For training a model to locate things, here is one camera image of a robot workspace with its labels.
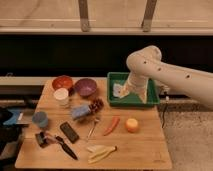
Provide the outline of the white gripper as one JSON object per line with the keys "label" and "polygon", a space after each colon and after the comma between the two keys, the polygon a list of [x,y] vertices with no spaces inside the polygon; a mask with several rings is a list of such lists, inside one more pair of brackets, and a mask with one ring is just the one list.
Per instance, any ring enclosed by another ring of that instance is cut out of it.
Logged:
{"label": "white gripper", "polygon": [[144,76],[137,76],[136,74],[130,73],[127,81],[127,88],[123,87],[119,91],[119,97],[124,98],[130,94],[130,92],[139,93],[139,98],[143,103],[147,102],[147,78]]}

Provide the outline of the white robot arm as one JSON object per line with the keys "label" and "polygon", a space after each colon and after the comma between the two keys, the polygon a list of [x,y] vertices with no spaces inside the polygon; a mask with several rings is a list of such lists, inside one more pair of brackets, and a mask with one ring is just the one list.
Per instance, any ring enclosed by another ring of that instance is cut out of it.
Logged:
{"label": "white robot arm", "polygon": [[157,80],[213,109],[213,73],[167,64],[156,46],[131,53],[126,60],[130,70],[122,93],[135,93],[148,100],[148,79]]}

